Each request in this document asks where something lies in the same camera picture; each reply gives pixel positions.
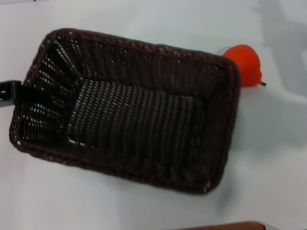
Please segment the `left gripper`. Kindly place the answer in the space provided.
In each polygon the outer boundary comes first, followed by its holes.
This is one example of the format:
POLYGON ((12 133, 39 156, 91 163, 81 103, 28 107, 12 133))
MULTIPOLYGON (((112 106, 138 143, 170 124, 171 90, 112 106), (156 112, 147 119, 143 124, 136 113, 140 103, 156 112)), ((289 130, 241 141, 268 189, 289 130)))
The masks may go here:
POLYGON ((0 82, 0 107, 12 105, 12 96, 18 101, 51 101, 53 98, 64 100, 64 96, 57 91, 25 86, 17 81, 14 83, 11 81, 0 82))

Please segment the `dark brown woven basket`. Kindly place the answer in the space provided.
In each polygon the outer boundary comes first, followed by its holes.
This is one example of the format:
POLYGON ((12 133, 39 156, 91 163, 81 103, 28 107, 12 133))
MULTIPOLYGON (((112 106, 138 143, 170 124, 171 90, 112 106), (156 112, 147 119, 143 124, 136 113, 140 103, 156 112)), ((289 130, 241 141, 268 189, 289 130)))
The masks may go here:
POLYGON ((64 28, 44 38, 21 84, 64 100, 15 99, 19 151, 190 194, 224 174, 240 95, 228 58, 64 28))

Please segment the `orange plastic fruit with stem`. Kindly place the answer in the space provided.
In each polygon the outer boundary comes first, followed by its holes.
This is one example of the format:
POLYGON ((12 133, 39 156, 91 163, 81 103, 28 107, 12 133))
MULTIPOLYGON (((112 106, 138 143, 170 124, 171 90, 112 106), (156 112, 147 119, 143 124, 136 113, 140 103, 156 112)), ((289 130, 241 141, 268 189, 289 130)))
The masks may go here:
POLYGON ((262 81, 260 58, 251 46, 241 44, 230 47, 223 56, 237 65, 242 87, 266 86, 262 81))

